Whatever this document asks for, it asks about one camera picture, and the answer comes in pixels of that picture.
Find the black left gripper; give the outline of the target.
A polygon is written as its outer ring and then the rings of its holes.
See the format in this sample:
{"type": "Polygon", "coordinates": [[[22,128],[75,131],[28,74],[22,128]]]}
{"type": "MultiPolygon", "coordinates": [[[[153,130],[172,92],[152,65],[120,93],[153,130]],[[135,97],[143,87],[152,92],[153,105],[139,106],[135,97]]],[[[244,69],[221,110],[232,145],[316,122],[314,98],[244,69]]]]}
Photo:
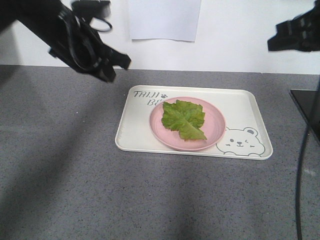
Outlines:
{"type": "Polygon", "coordinates": [[[99,36],[99,33],[107,33],[113,28],[107,17],[80,17],[72,9],[63,7],[57,18],[66,36],[60,48],[50,48],[50,55],[76,72],[96,75],[106,83],[112,83],[116,78],[114,66],[129,69],[131,58],[104,44],[99,36]]]}

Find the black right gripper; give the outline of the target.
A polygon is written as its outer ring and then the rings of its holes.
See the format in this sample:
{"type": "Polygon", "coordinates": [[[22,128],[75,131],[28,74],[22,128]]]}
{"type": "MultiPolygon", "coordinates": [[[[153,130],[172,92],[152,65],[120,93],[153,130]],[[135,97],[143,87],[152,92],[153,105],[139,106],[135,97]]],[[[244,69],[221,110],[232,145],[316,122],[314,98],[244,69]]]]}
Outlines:
{"type": "Polygon", "coordinates": [[[270,52],[320,50],[320,2],[310,11],[276,25],[276,35],[267,41],[270,52]]]}

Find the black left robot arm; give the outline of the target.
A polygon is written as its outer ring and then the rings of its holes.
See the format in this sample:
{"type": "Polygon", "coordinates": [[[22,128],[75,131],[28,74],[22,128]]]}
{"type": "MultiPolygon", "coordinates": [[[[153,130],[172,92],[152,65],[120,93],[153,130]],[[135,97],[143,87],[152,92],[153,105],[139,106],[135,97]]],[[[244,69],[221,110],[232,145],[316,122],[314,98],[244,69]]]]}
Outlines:
{"type": "Polygon", "coordinates": [[[74,0],[71,7],[60,0],[2,0],[0,29],[14,21],[21,22],[50,46],[49,54],[78,73],[92,75],[104,82],[113,82],[115,66],[128,69],[131,59],[103,43],[100,30],[91,27],[92,19],[106,21],[109,0],[74,0]]]}

